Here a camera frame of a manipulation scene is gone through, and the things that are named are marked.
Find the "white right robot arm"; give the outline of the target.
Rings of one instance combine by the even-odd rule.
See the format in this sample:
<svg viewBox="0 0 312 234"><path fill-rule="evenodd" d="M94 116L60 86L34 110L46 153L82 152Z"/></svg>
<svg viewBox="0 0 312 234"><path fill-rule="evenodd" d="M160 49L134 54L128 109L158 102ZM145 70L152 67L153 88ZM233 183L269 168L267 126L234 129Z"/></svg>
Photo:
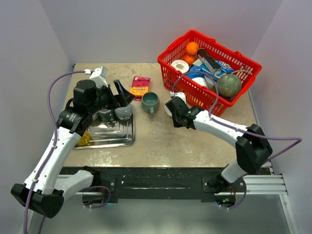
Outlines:
<svg viewBox="0 0 312 234"><path fill-rule="evenodd" d="M273 150L260 126L235 124L196 105L189 108L182 92L171 91L170 97L165 106L171 113L175 128L207 132L235 148L236 160L207 182L216 194L229 191L238 179L247 174L255 175L271 156Z"/></svg>

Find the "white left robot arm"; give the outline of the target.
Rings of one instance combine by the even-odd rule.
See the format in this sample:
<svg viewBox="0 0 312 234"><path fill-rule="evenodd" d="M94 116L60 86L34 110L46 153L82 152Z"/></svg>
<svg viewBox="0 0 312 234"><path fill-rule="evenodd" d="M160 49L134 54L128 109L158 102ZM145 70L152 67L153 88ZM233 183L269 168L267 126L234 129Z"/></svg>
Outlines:
<svg viewBox="0 0 312 234"><path fill-rule="evenodd" d="M125 104L123 87L114 80L119 92L114 95L104 78L90 78L76 84L71 98L54 124L54 134L33 172L22 184L14 184L13 197L25 207L47 218L53 218L64 202L75 193L101 187L100 172L84 166L65 183L57 177L68 155L93 122L93 115L100 110L113 110Z"/></svg>

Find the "teal green ceramic mug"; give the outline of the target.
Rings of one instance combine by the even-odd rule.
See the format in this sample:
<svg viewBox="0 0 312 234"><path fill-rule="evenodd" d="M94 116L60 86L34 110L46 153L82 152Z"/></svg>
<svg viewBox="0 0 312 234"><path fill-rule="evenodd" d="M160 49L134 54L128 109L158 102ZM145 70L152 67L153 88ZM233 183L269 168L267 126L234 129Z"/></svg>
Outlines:
<svg viewBox="0 0 312 234"><path fill-rule="evenodd" d="M160 107L160 99L158 95L153 92L145 93L141 99L141 107L144 112L154 116L155 112L158 111Z"/></svg>

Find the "red floral mug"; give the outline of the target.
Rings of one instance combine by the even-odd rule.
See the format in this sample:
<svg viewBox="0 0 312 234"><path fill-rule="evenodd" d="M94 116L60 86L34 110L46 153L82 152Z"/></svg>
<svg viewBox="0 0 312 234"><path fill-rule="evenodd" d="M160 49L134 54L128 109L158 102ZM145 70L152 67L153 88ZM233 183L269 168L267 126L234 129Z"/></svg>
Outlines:
<svg viewBox="0 0 312 234"><path fill-rule="evenodd" d="M170 110L165 106L165 113L169 116L172 117L172 113L170 112Z"/></svg>

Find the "yellow mug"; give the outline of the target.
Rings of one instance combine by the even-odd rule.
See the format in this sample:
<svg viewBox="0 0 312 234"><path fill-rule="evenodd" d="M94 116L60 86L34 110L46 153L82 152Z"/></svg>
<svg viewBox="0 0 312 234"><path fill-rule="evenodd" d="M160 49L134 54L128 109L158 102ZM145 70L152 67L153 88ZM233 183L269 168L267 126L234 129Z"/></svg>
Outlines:
<svg viewBox="0 0 312 234"><path fill-rule="evenodd" d="M91 135L89 133L89 131L85 131L83 136L80 138L80 140L78 141L78 143L76 144L77 147L82 147L82 146L86 146L91 139Z"/></svg>

